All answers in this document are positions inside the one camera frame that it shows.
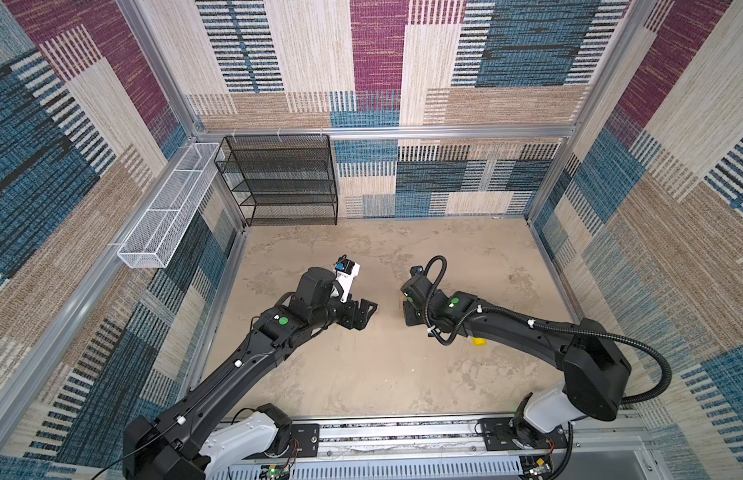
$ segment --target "black mesh organizer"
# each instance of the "black mesh organizer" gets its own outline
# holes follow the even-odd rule
[[[231,136],[216,162],[248,225],[336,225],[326,135]]]

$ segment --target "mesh shelf tier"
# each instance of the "mesh shelf tier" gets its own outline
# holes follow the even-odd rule
[[[150,206],[118,248],[129,268],[165,268],[224,161],[216,143],[193,144],[184,152]]]
[[[337,224],[334,165],[325,135],[226,137],[217,161],[248,225]]]

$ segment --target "stained floor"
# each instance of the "stained floor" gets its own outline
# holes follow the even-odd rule
[[[332,326],[242,398],[290,416],[514,410],[561,373],[525,353],[457,337],[451,346],[406,327],[399,291],[409,268],[444,255],[441,288],[475,293],[532,316],[570,321],[524,220],[340,220],[337,226],[256,226],[214,340],[208,375],[243,341],[249,320],[293,291],[310,266],[347,254],[360,264],[354,299],[377,302],[363,331]]]

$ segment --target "white wire basket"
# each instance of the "white wire basket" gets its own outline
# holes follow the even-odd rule
[[[193,144],[118,248],[129,268],[165,268],[217,173],[224,153],[216,143]]]

